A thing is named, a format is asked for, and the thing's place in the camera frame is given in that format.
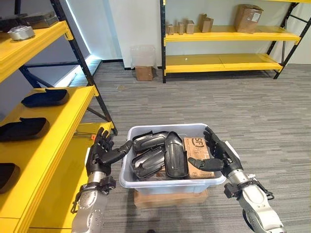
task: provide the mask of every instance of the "yellow shelf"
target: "yellow shelf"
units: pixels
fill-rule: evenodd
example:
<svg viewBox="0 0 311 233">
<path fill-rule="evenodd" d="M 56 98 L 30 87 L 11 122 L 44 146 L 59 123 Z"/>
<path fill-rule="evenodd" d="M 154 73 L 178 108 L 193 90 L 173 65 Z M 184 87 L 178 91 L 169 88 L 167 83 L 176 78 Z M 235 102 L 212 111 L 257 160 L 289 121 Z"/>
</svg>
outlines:
<svg viewBox="0 0 311 233">
<path fill-rule="evenodd" d="M 91 99 L 98 95 L 94 86 L 66 88 L 69 101 L 61 106 L 27 108 L 21 103 L 1 125 L 20 117 L 45 117 L 50 128 L 36 140 L 0 143 L 0 163 L 15 163 L 21 174 L 17 184 L 0 195 L 0 219 L 19 219 L 15 232 L 26 231 L 59 161 Z M 30 94 L 43 91 L 34 89 Z"/>
<path fill-rule="evenodd" d="M 284 1 L 284 2 L 311 3 L 311 0 L 265 0 L 265 1 Z"/>
<path fill-rule="evenodd" d="M 77 130 L 96 134 L 100 126 L 109 132 L 113 128 L 111 122 L 90 123 L 80 124 Z M 37 228 L 71 229 L 75 215 L 70 210 L 80 186 L 87 183 L 84 161 L 92 144 L 89 138 L 71 140 L 30 224 L 30 232 Z"/>
<path fill-rule="evenodd" d="M 0 83 L 62 35 L 73 39 L 65 21 L 34 32 L 34 38 L 23 41 L 13 41 L 7 33 L 0 33 Z"/>
<path fill-rule="evenodd" d="M 166 73 L 235 70 L 281 71 L 282 66 L 267 54 L 204 54 L 166 56 Z"/>
<path fill-rule="evenodd" d="M 257 26 L 255 33 L 238 33 L 234 26 L 213 26 L 210 33 L 202 33 L 198 27 L 195 27 L 194 34 L 165 35 L 164 44 L 167 42 L 187 42 L 187 41 L 294 41 L 299 42 L 300 37 L 293 33 L 289 33 L 284 28 L 276 26 Z"/>
</svg>

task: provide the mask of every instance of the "black cable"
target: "black cable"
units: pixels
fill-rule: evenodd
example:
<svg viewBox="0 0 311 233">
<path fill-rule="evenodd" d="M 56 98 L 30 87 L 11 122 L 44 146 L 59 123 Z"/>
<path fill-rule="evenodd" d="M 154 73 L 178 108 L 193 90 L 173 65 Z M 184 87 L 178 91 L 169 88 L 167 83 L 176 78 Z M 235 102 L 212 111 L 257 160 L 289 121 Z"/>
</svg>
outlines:
<svg viewBox="0 0 311 233">
<path fill-rule="evenodd" d="M 248 221 L 248 219 L 247 219 L 247 217 L 246 217 L 246 212 L 245 212 L 244 209 L 243 209 L 243 211 L 242 211 L 242 214 L 243 214 L 244 221 L 246 222 L 246 224 L 248 225 L 248 227 L 249 227 L 253 232 L 255 232 L 255 231 L 254 231 L 254 228 L 253 228 L 252 225 L 249 223 L 249 221 Z"/>
</svg>

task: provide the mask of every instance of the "black curved plastic piece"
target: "black curved plastic piece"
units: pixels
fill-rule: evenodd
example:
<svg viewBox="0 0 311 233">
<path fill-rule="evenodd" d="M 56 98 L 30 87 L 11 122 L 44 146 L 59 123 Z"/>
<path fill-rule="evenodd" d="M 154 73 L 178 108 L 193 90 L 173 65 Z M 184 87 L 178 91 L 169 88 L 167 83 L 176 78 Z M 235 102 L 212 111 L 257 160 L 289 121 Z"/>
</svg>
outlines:
<svg viewBox="0 0 311 233">
<path fill-rule="evenodd" d="M 164 166 L 165 147 L 149 149 L 132 160 L 135 174 L 139 178 L 145 178 L 160 170 Z"/>
<path fill-rule="evenodd" d="M 183 142 L 175 132 L 170 132 L 165 140 L 165 170 L 171 178 L 183 178 L 188 175 L 187 152 Z"/>
<path fill-rule="evenodd" d="M 62 105 L 69 100 L 69 94 L 65 89 L 45 89 L 45 91 L 27 96 L 21 103 L 28 108 L 34 108 Z"/>
<path fill-rule="evenodd" d="M 37 139 L 49 131 L 50 123 L 44 117 L 20 118 L 0 127 L 0 142 Z"/>
<path fill-rule="evenodd" d="M 0 194 L 9 191 L 18 181 L 20 168 L 13 163 L 0 164 Z"/>
<path fill-rule="evenodd" d="M 153 133 L 152 131 L 133 137 L 133 148 L 136 153 L 142 153 L 149 148 L 156 148 L 164 144 L 169 132 L 161 131 Z"/>
</svg>

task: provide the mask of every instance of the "plastic storage bin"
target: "plastic storage bin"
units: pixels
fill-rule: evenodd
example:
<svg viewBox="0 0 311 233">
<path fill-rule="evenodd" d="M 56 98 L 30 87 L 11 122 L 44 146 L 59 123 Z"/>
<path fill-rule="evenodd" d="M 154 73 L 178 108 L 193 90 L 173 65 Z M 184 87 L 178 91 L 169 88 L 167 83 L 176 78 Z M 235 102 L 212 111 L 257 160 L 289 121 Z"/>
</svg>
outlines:
<svg viewBox="0 0 311 233">
<path fill-rule="evenodd" d="M 175 131 L 181 138 L 184 137 L 204 137 L 203 131 L 206 124 L 179 124 L 179 125 L 147 125 L 135 126 L 130 129 L 127 135 L 128 140 L 134 136 L 149 131 Z M 139 181 L 132 169 L 132 159 L 135 157 L 133 149 L 123 159 L 121 173 L 119 176 L 120 184 L 124 188 L 134 188 L 144 195 L 168 194 L 168 193 L 200 193 L 211 185 L 223 183 L 226 178 L 221 172 L 216 172 L 214 179 L 197 180 L 172 180 L 172 181 Z"/>
</svg>

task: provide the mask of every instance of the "gray carpet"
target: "gray carpet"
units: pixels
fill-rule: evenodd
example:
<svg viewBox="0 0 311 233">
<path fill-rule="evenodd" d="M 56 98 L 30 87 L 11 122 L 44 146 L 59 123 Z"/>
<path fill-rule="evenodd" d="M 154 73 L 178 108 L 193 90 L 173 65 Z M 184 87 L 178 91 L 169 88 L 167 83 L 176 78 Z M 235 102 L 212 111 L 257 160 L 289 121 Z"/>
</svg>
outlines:
<svg viewBox="0 0 311 233">
<path fill-rule="evenodd" d="M 255 173 L 276 197 L 270 205 L 288 233 L 309 233 L 311 170 L 311 66 L 289 65 L 278 80 L 273 72 L 183 75 L 161 83 L 137 82 L 121 63 L 101 64 L 95 75 L 116 123 L 121 145 L 132 126 L 202 122 L 239 153 L 244 170 Z M 99 110 L 95 101 L 92 107 Z M 100 121 L 87 113 L 84 122 Z M 113 165 L 118 179 L 121 163 Z M 242 209 L 209 188 L 206 203 L 139 210 L 133 191 L 117 184 L 109 195 L 105 231 L 110 233 L 249 233 Z"/>
</svg>

